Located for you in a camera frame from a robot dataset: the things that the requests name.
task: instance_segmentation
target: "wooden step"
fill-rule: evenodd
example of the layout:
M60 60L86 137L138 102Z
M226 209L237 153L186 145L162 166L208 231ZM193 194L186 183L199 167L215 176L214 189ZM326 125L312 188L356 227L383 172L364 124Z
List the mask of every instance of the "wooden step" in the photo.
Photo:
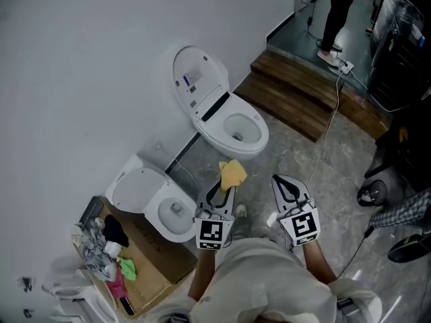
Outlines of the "wooden step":
M251 64L251 71L288 84L291 91L307 97L328 112L337 105L335 82L269 50L262 52Z
M278 118L311 141L325 131L331 114L281 81L250 73L235 89L240 97Z

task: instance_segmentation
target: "yellow cloth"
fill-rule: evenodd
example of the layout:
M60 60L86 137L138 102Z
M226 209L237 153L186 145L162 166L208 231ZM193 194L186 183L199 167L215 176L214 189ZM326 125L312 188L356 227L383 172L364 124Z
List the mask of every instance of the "yellow cloth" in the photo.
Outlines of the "yellow cloth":
M247 173L236 159L228 163L221 161L218 166L221 169L222 185L220 189L222 192L226 192L232 186L239 186L247 178Z

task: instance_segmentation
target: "shoe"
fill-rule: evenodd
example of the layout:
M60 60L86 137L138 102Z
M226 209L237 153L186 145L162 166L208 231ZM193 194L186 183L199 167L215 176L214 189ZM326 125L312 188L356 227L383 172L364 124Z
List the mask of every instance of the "shoe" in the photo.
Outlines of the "shoe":
M338 61L331 53L324 55L321 50L317 52L317 56L320 57L324 62L332 67L340 67L341 62Z
M338 51L343 51L343 47L342 46L340 46L338 43L336 43L336 42L334 42L334 44L332 44L332 47L335 49L335 50L338 50Z
M247 207L245 205L243 205L242 203L240 203L235 208L235 216L238 218L240 218L240 217L247 218Z

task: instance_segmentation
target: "toilet lid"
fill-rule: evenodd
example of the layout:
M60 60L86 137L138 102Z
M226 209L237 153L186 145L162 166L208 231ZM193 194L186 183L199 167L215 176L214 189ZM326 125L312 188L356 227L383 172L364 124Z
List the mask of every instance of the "toilet lid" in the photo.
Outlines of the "toilet lid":
M177 52L172 74L181 105L192 117L210 93L229 90L226 68L220 60L196 46L186 46Z
M120 179L114 189L115 206L126 212L142 213L153 196L165 185L165 177L149 168L139 168Z

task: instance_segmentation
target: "person's arm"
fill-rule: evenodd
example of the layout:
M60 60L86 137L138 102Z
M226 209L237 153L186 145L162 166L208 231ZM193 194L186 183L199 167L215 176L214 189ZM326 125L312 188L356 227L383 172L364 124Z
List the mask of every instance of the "person's arm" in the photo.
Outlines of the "person's arm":
M213 279L216 267L216 253L214 251L200 249L198 253L196 273L188 294L190 298L196 301L199 301L205 293Z
M306 243L302 247L304 249L305 265L317 280L326 285L337 280L316 240Z

